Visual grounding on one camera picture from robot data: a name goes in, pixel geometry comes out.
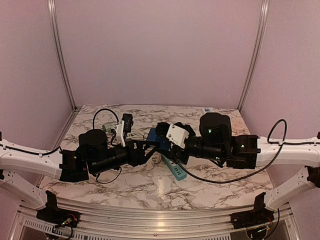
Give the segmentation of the blue cube socket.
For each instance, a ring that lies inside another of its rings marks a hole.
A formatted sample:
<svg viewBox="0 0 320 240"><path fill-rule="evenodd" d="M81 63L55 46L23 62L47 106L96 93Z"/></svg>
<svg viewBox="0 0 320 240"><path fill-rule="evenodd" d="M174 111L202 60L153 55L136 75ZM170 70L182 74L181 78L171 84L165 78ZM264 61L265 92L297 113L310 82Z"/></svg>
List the blue cube socket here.
<svg viewBox="0 0 320 240"><path fill-rule="evenodd" d="M170 142L167 139L164 139L164 138L160 137L159 135L157 135L155 128L150 129L146 140L149 142L159 143L159 150L162 150L162 151L169 151L170 150Z"/></svg>

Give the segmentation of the teal power strip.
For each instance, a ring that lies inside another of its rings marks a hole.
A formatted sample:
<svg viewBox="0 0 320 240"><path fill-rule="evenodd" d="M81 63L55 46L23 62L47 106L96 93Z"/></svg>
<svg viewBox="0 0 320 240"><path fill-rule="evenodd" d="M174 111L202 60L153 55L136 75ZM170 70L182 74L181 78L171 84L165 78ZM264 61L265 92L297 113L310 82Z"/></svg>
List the teal power strip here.
<svg viewBox="0 0 320 240"><path fill-rule="evenodd" d="M161 157L177 181L184 180L187 177L187 173L178 164L174 163L163 154Z"/></svg>

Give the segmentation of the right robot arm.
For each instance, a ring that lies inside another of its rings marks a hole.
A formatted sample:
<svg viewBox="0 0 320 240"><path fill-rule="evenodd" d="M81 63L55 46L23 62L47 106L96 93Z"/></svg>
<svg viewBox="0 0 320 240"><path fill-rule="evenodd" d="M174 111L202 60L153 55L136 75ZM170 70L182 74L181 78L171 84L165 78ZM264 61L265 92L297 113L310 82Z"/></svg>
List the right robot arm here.
<svg viewBox="0 0 320 240"><path fill-rule="evenodd" d="M171 142L170 158L186 164L189 157L212 161L218 167L255 169L264 171L273 164L302 165L302 169L277 188L255 197L254 208L247 219L258 224L290 198L320 186L320 139L285 138L272 140L269 136L253 134L232 135L230 117L217 112L207 112L199 120L199 133L180 122L159 122L156 134Z"/></svg>

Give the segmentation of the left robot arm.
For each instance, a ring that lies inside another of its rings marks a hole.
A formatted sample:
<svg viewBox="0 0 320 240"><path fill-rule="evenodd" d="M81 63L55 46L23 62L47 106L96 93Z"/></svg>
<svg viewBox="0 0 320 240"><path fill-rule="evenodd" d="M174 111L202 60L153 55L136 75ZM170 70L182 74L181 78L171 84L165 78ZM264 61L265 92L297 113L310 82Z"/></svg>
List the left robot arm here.
<svg viewBox="0 0 320 240"><path fill-rule="evenodd" d="M38 149L16 146L0 141L0 186L15 194L24 204L44 215L53 223L63 219L63 211L54 202L56 196L41 190L18 175L19 171L47 176L66 183L87 181L90 175L118 170L123 165L145 164L159 149L155 141L130 140L124 146L108 147L108 137L100 129L91 129L78 137L76 150L60 147L42 152Z"/></svg>

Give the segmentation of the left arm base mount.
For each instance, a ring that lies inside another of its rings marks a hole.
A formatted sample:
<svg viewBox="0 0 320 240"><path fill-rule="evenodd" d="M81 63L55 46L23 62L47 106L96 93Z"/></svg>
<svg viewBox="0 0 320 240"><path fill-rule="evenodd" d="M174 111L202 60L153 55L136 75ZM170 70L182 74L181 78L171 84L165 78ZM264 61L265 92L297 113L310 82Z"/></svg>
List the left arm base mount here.
<svg viewBox="0 0 320 240"><path fill-rule="evenodd" d="M58 207L56 195L49 190L45 191L46 203L43 209L37 210L36 218L48 223L55 224L57 228L64 225L76 228L78 226L80 213Z"/></svg>

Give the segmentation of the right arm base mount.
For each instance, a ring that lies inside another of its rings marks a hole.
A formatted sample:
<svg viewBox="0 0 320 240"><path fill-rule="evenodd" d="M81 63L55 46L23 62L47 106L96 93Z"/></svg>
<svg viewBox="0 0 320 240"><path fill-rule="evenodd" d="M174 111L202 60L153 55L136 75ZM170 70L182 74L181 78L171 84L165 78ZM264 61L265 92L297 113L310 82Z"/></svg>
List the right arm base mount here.
<svg viewBox="0 0 320 240"><path fill-rule="evenodd" d="M254 199L253 209L235 212L230 215L230 222L234 229L248 228L273 221L274 211L266 208L265 192L262 192Z"/></svg>

